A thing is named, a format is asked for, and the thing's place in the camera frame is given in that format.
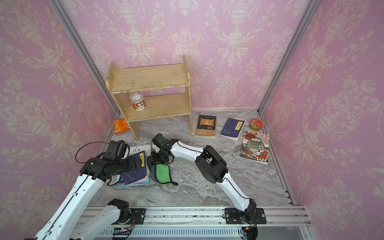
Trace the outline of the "white book blue swirl cover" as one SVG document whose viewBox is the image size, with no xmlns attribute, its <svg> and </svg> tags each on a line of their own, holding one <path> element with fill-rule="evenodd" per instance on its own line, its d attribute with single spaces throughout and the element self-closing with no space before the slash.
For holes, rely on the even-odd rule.
<svg viewBox="0 0 384 240">
<path fill-rule="evenodd" d="M 145 151 L 146 152 L 146 156 L 148 157 L 149 154 L 151 153 L 151 145 L 143 145 L 143 146 L 137 146 L 137 147 L 130 147 L 130 151 L 126 150 L 126 153 L 124 155 L 124 157 L 127 157 L 127 156 L 131 156 L 131 155 L 134 155 L 136 153 L 139 153 L 141 151 Z M 150 183 L 150 172 L 149 172 L 149 167 L 148 167 L 148 164 L 147 164 L 147 173 L 148 173 L 148 179 L 149 179 L 149 183 Z M 122 175 L 117 175 L 117 180 L 120 180 L 121 179 L 121 176 Z M 118 186 L 118 184 L 115 185 L 115 188 L 130 188 L 129 186 Z"/>
</svg>

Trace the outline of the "dark blue book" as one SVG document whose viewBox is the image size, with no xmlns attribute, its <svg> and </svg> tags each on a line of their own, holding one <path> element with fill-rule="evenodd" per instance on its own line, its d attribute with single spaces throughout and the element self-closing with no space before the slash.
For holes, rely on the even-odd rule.
<svg viewBox="0 0 384 240">
<path fill-rule="evenodd" d="M 148 173 L 147 173 L 147 156 L 145 151 L 141 151 L 133 155 L 134 159 L 140 159 L 141 164 L 139 169 L 135 169 L 131 172 L 124 173 L 119 180 L 118 186 L 136 186 L 141 184 L 148 184 Z"/>
</svg>

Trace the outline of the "green cloth with black trim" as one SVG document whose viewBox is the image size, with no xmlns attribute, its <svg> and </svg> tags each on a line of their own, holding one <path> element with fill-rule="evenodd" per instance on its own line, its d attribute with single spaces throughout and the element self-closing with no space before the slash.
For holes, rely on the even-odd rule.
<svg viewBox="0 0 384 240">
<path fill-rule="evenodd" d="M 177 182 L 174 182 L 171 177 L 171 168 L 164 162 L 156 162 L 152 156 L 148 158 L 148 167 L 150 170 L 151 178 L 153 181 L 159 184 L 172 184 L 178 186 Z"/>
</svg>

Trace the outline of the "black and tan book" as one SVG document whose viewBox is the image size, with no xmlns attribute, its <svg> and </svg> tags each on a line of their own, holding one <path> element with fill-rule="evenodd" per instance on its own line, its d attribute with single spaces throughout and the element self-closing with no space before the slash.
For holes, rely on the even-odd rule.
<svg viewBox="0 0 384 240">
<path fill-rule="evenodd" d="M 215 139 L 216 138 L 216 116 L 199 115 L 195 131 L 196 137 Z"/>
</svg>

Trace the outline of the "dark purple book yellow label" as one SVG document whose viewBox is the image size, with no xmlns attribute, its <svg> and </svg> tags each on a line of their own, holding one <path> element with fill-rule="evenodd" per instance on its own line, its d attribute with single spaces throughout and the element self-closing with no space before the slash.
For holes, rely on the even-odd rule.
<svg viewBox="0 0 384 240">
<path fill-rule="evenodd" d="M 244 124 L 245 121 L 228 118 L 220 132 L 220 135 L 228 139 L 237 141 L 239 139 L 239 135 L 243 129 Z"/>
</svg>

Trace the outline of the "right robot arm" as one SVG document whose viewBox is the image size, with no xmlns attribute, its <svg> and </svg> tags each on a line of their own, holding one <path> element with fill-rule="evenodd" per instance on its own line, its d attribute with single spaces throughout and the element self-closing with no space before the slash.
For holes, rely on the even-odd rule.
<svg viewBox="0 0 384 240">
<path fill-rule="evenodd" d="M 239 211 L 242 221 L 248 224 L 256 223 L 256 202 L 235 183 L 227 163 L 212 146 L 193 147 L 178 139 L 168 140 L 162 134 L 157 134 L 152 143 L 156 147 L 156 153 L 152 154 L 155 160 L 165 162 L 171 157 L 194 162 L 208 182 L 218 185 L 226 193 L 235 209 Z"/>
</svg>

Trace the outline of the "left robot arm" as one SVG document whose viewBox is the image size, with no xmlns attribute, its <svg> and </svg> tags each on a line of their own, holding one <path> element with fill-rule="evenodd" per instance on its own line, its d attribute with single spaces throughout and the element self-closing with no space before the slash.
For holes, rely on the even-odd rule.
<svg viewBox="0 0 384 240">
<path fill-rule="evenodd" d="M 111 200 L 85 224 L 76 224 L 95 193 L 113 176 L 129 173 L 144 166 L 144 159 L 129 155 L 124 141 L 111 141 L 107 150 L 86 161 L 77 180 L 48 223 L 35 235 L 36 240 L 93 240 L 112 224 L 134 220 L 129 203 Z"/>
</svg>

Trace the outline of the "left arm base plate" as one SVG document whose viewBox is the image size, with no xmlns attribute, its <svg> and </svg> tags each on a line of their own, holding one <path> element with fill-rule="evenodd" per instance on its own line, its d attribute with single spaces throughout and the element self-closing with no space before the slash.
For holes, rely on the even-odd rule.
<svg viewBox="0 0 384 240">
<path fill-rule="evenodd" d="M 117 217 L 113 217 L 112 225 L 143 225 L 146 217 L 145 208 L 117 209 Z"/>
</svg>

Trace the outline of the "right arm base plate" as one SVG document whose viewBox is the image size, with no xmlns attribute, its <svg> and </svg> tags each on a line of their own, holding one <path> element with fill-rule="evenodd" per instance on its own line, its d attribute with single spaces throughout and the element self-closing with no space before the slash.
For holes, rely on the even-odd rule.
<svg viewBox="0 0 384 240">
<path fill-rule="evenodd" d="M 236 208 L 225 208 L 222 218 L 226 220 L 227 225 L 265 225 L 267 223 L 266 214 L 262 208 L 256 208 L 250 217 L 247 217 L 245 212 Z"/>
</svg>

